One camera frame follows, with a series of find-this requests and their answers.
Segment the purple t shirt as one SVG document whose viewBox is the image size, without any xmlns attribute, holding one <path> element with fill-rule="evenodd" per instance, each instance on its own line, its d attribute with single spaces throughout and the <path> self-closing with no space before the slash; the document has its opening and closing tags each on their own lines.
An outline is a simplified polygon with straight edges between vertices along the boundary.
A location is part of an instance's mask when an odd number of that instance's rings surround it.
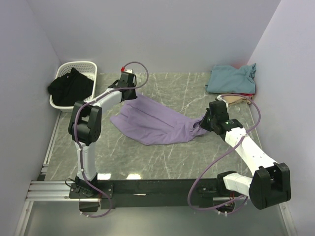
<svg viewBox="0 0 315 236">
<path fill-rule="evenodd" d="M 186 117 L 141 94 L 125 101 L 110 120 L 125 136 L 147 146 L 185 143 L 207 132 L 199 126 L 201 118 Z"/>
</svg>

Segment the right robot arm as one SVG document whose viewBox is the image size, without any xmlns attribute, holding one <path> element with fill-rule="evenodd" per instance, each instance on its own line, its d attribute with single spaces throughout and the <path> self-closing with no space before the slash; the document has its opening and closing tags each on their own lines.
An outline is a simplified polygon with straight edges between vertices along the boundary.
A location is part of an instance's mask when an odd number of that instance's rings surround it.
<svg viewBox="0 0 315 236">
<path fill-rule="evenodd" d="M 269 157 L 236 119 L 230 119 L 224 101 L 210 102 L 200 127 L 219 135 L 249 168 L 252 177 L 235 171 L 217 176 L 216 191 L 227 196 L 232 191 L 249 197 L 257 209 L 265 209 L 291 199 L 290 169 Z"/>
</svg>

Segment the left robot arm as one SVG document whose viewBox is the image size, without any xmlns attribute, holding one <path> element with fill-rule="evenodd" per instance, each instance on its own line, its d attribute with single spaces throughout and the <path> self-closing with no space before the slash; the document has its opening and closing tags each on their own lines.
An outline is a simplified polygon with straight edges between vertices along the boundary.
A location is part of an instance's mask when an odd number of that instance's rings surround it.
<svg viewBox="0 0 315 236">
<path fill-rule="evenodd" d="M 82 192 L 88 198 L 98 193 L 95 143 L 101 134 L 102 114 L 125 100 L 136 99 L 135 87 L 136 75 L 132 70 L 126 70 L 104 93 L 90 102 L 78 101 L 74 104 L 68 127 L 78 160 L 74 191 Z"/>
</svg>

